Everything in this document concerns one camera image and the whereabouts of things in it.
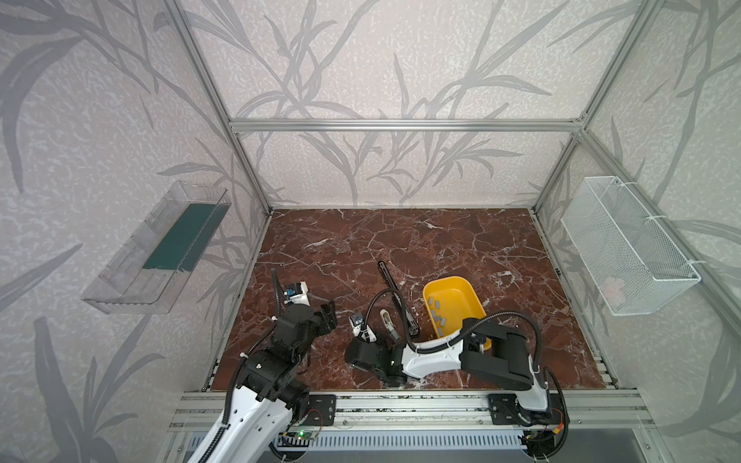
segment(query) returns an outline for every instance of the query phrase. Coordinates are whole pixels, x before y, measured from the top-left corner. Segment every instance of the black handle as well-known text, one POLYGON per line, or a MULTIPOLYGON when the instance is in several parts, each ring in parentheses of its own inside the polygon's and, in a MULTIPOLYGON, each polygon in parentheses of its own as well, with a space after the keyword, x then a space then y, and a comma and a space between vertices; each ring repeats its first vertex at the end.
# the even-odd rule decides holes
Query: black handle
MULTIPOLYGON (((383 280, 386 282, 389 288, 392 288, 394 290, 399 290, 399 287, 396 286, 396 282, 391 277, 391 274, 388 272, 388 269, 386 268, 386 263, 383 261, 378 262, 378 270, 381 272, 381 277, 383 277, 383 280)), ((402 310, 405 310, 407 313, 407 323, 409 324, 409 334, 412 336, 419 335, 419 323, 417 323, 417 320, 414 316, 414 314, 407 308, 404 301, 399 298, 398 295, 392 294, 393 299, 393 305, 396 306, 396 309, 399 311, 399 314, 401 314, 402 310)))

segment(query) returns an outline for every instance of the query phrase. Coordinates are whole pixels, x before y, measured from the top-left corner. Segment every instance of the white arm housing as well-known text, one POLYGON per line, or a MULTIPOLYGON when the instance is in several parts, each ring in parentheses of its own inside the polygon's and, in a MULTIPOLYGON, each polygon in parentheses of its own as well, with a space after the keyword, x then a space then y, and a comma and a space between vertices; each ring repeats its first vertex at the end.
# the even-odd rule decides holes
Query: white arm housing
MULTIPOLYGON (((285 407, 285 402, 267 399, 258 402, 256 397, 248 387, 234 389, 229 428, 211 453, 209 463, 254 463, 280 431, 288 427, 293 412, 285 407)), ((223 414, 222 411, 188 463, 198 463, 201 459, 222 426, 223 414)))

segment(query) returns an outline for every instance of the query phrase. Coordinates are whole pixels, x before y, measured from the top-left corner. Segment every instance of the clear plastic shelf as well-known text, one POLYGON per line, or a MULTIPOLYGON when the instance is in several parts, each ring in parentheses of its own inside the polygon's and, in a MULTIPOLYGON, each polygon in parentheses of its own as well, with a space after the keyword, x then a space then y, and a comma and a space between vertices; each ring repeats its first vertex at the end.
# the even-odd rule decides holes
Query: clear plastic shelf
POLYGON ((169 313, 231 206, 226 192, 176 181, 82 300, 105 313, 169 313))

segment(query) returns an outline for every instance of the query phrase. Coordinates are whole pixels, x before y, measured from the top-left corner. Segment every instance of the robotic arm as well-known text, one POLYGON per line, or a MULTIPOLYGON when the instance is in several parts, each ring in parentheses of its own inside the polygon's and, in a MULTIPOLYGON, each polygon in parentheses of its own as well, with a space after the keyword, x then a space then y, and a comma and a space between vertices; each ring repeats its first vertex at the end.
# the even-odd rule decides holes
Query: robotic arm
MULTIPOLYGON (((276 296, 273 326, 247 354, 241 354, 242 360, 227 388, 224 411, 188 463, 254 463, 281 430, 300 422, 309 412, 309 390, 296 379, 297 370, 314 339, 336 328, 334 301, 314 311, 308 306, 304 282, 289 285, 283 291, 274 274, 273 289, 276 296), (268 336, 270 347, 253 354, 268 336)), ((395 288, 383 290, 373 298, 368 314, 373 303, 385 293, 402 297, 395 288)), ((511 415, 518 424, 546 424, 552 418, 551 396, 539 367, 540 331, 529 317, 508 311, 483 319, 466 319, 461 330, 452 335, 413 343, 405 311, 399 312, 406 345, 384 348, 357 336, 345 351, 345 360, 375 373, 387 387, 400 387, 407 378, 421 379, 438 371, 463 370, 514 391, 516 409, 511 415), (536 348, 532 356, 524 334, 495 322, 497 316, 517 316, 533 327, 536 348), (484 353, 488 339, 491 353, 484 353)), ((368 315, 362 330, 367 330, 367 321, 368 315)))
MULTIPOLYGON (((384 292, 397 293, 390 289, 379 295, 384 292)), ((406 330, 405 314, 400 311, 400 315, 406 330)), ((356 337, 345 351, 345 361, 375 373, 387 387, 402 386, 407 378, 421 379, 439 371, 463 370, 514 391, 517 397, 514 419, 518 424, 531 426, 551 417, 548 386, 539 367, 540 331, 530 317, 511 311, 494 313, 483 319, 463 320, 461 330, 445 338, 421 343, 409 339, 407 333, 406 345, 385 348, 356 337), (494 320, 497 316, 519 317, 532 326, 536 338, 532 356, 525 335, 497 323, 494 320), (491 353, 484 352, 488 339, 491 353)))
POLYGON ((304 282, 289 285, 284 292, 273 275, 273 289, 273 326, 247 354, 241 354, 224 411, 189 463, 253 463, 280 431, 300 422, 309 411, 309 389, 296 379, 296 372, 314 339, 336 328, 334 301, 315 312, 303 304, 308 302, 304 282), (270 347, 252 354, 270 334, 270 347))

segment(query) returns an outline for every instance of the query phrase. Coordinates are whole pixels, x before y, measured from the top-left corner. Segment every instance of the metal rail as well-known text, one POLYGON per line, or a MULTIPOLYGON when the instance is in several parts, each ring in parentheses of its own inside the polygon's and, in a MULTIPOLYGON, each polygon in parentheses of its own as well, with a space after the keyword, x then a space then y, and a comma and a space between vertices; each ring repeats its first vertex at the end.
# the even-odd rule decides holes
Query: metal rail
MULTIPOLYGON (((321 391, 337 395, 332 430, 524 429, 491 424, 487 396, 504 390, 321 391)), ((640 429, 656 427, 637 390, 565 390, 570 427, 640 429)), ((169 431, 208 431, 224 407, 225 393, 185 393, 169 431)))
POLYGON ((233 119, 240 132, 574 132, 576 119, 233 119))

